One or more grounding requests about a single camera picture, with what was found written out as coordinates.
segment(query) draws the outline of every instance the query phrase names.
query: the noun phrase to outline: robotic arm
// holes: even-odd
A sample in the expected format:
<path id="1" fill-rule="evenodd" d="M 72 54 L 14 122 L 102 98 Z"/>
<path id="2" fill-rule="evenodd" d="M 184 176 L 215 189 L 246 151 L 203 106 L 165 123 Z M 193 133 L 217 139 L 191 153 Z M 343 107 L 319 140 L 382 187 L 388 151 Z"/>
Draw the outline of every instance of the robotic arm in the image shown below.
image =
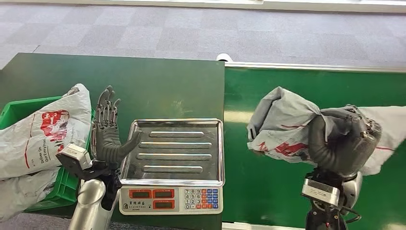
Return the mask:
<path id="1" fill-rule="evenodd" d="M 321 112 L 342 119 L 349 132 L 326 143 L 323 117 L 317 116 L 309 123 L 309 156 L 318 167 L 306 175 L 302 189 L 312 205 L 306 230 L 346 230 L 347 223 L 361 218 L 352 210 L 361 188 L 359 170 L 376 148 L 382 128 L 353 105 Z M 343 216 L 348 212 L 357 217 L 345 221 Z"/>
<path id="2" fill-rule="evenodd" d="M 141 132 L 136 130 L 130 140 L 121 144 L 117 127 L 117 106 L 121 100 L 112 103 L 113 96 L 113 88 L 109 86 L 97 102 L 90 137 L 93 160 L 90 161 L 85 149 L 72 144 L 56 155 L 65 169 L 84 180 L 80 189 L 77 188 L 78 203 L 69 226 L 72 230 L 109 228 L 122 186 L 119 166 L 140 142 Z"/>

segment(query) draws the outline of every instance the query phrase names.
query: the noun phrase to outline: green plastic crate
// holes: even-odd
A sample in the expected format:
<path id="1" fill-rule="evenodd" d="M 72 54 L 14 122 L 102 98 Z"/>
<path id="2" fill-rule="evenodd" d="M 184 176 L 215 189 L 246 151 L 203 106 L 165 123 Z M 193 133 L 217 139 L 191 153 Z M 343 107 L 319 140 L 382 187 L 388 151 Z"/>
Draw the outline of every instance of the green plastic crate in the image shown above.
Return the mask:
<path id="1" fill-rule="evenodd" d="M 0 129 L 4 129 L 15 124 L 47 104 L 60 98 L 61 96 L 57 96 L 8 103 L 0 114 Z M 87 148 L 89 146 L 89 140 L 90 138 L 86 142 Z M 69 174 L 63 167 L 60 167 L 55 180 L 54 189 L 45 197 L 44 200 L 29 207 L 25 211 L 29 212 L 74 204 L 76 202 L 77 184 L 78 178 Z"/>

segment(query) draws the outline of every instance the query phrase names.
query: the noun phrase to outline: digital scale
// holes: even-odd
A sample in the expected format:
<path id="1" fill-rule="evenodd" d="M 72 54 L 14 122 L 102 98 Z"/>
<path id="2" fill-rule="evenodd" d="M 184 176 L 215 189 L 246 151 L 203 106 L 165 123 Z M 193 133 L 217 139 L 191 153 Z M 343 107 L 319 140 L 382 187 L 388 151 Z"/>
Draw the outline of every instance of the digital scale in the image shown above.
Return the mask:
<path id="1" fill-rule="evenodd" d="M 223 123 L 210 119 L 136 120 L 143 135 L 123 160 L 123 215 L 201 215 L 223 211 Z"/>

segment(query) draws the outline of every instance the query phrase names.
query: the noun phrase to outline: green board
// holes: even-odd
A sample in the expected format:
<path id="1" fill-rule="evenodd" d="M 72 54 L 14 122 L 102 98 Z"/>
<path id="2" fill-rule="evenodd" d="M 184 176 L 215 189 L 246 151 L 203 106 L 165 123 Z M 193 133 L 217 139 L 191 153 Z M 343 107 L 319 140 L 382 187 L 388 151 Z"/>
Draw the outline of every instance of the green board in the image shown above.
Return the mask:
<path id="1" fill-rule="evenodd" d="M 17 54 L 0 70 L 0 110 L 10 101 L 62 95 L 77 83 L 90 91 L 92 107 L 112 85 L 121 98 L 118 126 L 125 142 L 135 119 L 223 119 L 224 64 L 216 61 Z M 75 206 L 37 211 L 71 217 Z M 112 221 L 193 230 L 221 229 L 221 214 L 124 216 Z"/>
<path id="2" fill-rule="evenodd" d="M 260 99 L 277 86 L 301 95 L 320 108 L 346 104 L 406 105 L 406 73 L 226 67 L 223 221 L 305 227 L 310 203 L 300 192 L 304 176 L 312 167 L 257 156 L 248 151 L 246 145 L 250 115 Z M 361 195 L 354 207 L 363 217 L 349 224 L 349 229 L 405 227 L 405 163 L 406 143 L 378 175 L 364 177 Z"/>

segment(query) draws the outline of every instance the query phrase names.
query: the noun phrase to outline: stainless steel tray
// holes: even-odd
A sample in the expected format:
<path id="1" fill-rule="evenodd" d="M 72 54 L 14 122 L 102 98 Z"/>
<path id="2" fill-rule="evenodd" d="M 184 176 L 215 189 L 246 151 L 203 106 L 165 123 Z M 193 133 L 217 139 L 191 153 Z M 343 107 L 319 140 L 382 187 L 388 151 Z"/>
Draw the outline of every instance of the stainless steel tray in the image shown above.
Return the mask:
<path id="1" fill-rule="evenodd" d="M 223 123 L 210 119 L 135 120 L 141 142 L 122 164 L 124 185 L 223 186 Z"/>

